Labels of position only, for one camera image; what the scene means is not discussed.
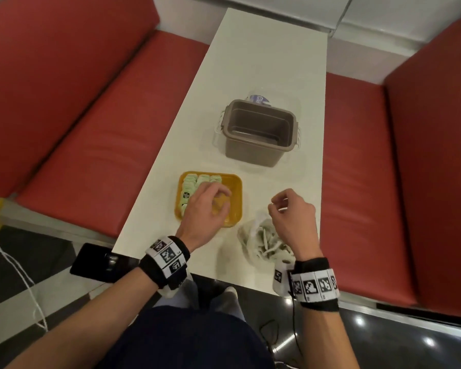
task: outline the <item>pants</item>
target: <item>pants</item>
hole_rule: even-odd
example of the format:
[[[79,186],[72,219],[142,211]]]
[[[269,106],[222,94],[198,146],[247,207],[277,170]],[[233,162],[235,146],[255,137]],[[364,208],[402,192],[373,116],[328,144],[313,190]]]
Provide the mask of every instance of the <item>pants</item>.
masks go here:
[[[198,304],[197,285],[192,280],[186,279],[183,285],[179,287],[179,291],[176,295],[170,299],[165,297],[160,298],[160,300],[154,305],[154,308],[161,305],[199,310],[200,305]],[[210,302],[209,310],[227,313],[240,318],[242,321],[246,321],[244,319],[244,315],[242,314],[239,301],[232,291],[224,291],[218,297],[213,298]]]

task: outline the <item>table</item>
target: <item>table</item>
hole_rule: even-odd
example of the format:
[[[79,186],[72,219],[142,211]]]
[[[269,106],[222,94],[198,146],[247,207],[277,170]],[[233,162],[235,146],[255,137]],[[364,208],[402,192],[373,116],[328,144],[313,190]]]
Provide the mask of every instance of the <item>table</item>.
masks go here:
[[[252,266],[236,233],[288,187],[316,206],[320,228],[326,45],[324,33],[228,9],[113,252],[141,258],[159,236],[176,232],[173,210],[183,172],[234,173],[243,183],[243,217],[195,251],[188,268],[273,293],[273,264]],[[301,148],[286,153],[272,168],[227,158],[225,138],[214,131],[226,105],[256,87],[291,93],[300,104]]]

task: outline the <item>container handle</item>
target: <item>container handle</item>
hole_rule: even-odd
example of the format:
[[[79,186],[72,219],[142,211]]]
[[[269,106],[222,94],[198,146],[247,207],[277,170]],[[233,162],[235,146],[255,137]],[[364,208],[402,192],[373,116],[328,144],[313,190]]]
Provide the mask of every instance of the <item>container handle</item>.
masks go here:
[[[300,127],[297,127],[297,142],[295,143],[297,145],[297,150],[300,149]]]
[[[224,120],[224,114],[225,114],[226,110],[221,111],[219,122],[215,126],[215,133],[217,133],[219,135],[222,134],[222,121]]]

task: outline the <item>person's left forearm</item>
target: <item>person's left forearm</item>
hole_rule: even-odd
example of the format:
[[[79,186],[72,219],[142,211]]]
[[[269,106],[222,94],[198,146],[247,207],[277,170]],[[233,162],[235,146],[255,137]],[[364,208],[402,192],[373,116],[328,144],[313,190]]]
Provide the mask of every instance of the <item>person's left forearm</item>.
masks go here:
[[[7,369],[93,367],[157,289],[158,286],[140,268],[135,268],[36,341]]]

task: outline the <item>brown storage box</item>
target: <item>brown storage box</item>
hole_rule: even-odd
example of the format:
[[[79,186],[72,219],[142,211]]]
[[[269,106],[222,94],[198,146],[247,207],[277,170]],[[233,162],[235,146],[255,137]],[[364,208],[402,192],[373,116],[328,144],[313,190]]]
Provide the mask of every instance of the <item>brown storage box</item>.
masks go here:
[[[297,143],[298,124],[290,111],[234,100],[222,120],[226,156],[273,167]]]

